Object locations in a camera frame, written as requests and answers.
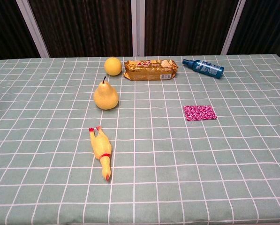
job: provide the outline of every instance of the yellow pear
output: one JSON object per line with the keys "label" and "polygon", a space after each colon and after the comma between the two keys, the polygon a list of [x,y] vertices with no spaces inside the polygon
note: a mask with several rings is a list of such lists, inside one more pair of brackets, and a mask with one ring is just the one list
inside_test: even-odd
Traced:
{"label": "yellow pear", "polygon": [[105,79],[106,76],[94,92],[94,102],[100,109],[108,110],[116,107],[119,102],[119,96],[116,89],[108,82],[105,82]]}

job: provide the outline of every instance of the yellow rubber chicken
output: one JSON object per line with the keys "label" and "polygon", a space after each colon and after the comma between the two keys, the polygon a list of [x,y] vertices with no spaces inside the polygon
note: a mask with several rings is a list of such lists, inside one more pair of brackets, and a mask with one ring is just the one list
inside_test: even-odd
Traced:
{"label": "yellow rubber chicken", "polygon": [[94,150],[95,158],[100,160],[102,165],[102,175],[106,181],[109,181],[111,176],[110,156],[112,146],[108,137],[101,130],[101,126],[96,127],[98,135],[95,137],[94,128],[89,128],[91,145]]}

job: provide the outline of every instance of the gold wrapper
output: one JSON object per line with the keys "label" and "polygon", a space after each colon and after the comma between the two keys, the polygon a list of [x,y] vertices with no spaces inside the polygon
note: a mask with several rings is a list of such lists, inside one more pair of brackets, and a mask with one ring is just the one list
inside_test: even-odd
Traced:
{"label": "gold wrapper", "polygon": [[170,80],[178,68],[173,60],[128,60],[124,65],[124,77],[132,81]]}

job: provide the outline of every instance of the dark curtain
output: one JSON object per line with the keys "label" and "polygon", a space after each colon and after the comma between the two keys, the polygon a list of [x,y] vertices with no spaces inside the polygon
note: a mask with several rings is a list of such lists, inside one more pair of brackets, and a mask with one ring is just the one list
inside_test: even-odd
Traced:
{"label": "dark curtain", "polygon": [[280,56],[280,0],[245,3],[228,54]]}
{"label": "dark curtain", "polygon": [[51,57],[131,56],[130,0],[29,0]]}
{"label": "dark curtain", "polygon": [[0,60],[39,57],[16,0],[0,0]]}
{"label": "dark curtain", "polygon": [[218,55],[238,0],[147,0],[145,55]]}

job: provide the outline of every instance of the blue spray bottle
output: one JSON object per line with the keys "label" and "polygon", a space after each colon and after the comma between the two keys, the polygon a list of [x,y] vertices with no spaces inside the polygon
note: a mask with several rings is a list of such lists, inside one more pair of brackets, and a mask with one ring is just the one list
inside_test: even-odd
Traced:
{"label": "blue spray bottle", "polygon": [[224,71],[224,67],[216,66],[209,62],[204,62],[201,60],[182,60],[182,63],[187,67],[193,69],[195,72],[199,72],[215,78],[221,78]]}

